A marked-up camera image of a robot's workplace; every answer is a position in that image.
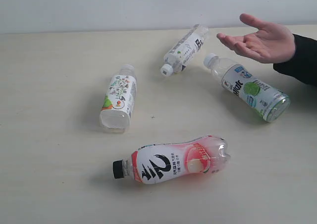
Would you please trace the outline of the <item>person's open hand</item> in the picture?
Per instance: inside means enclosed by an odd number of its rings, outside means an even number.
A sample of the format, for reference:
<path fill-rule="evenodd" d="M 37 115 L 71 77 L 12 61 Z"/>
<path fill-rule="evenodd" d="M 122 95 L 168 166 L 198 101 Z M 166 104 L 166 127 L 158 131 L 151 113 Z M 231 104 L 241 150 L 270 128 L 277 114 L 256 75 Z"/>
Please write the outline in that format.
<path fill-rule="evenodd" d="M 236 54 L 260 63 L 286 62 L 295 54 L 295 38 L 287 27 L 245 13 L 240 15 L 240 21 L 256 28 L 257 32 L 244 36 L 218 33 L 216 36 Z"/>

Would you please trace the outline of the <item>black sleeved forearm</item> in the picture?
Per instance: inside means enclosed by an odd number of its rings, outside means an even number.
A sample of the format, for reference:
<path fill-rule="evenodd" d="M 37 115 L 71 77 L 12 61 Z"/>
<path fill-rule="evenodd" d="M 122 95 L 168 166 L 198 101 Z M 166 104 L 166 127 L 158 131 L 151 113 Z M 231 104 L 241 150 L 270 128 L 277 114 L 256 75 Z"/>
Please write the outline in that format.
<path fill-rule="evenodd" d="M 317 41 L 294 34 L 295 53 L 283 63 L 275 63 L 278 73 L 296 78 L 307 85 L 317 86 Z"/>

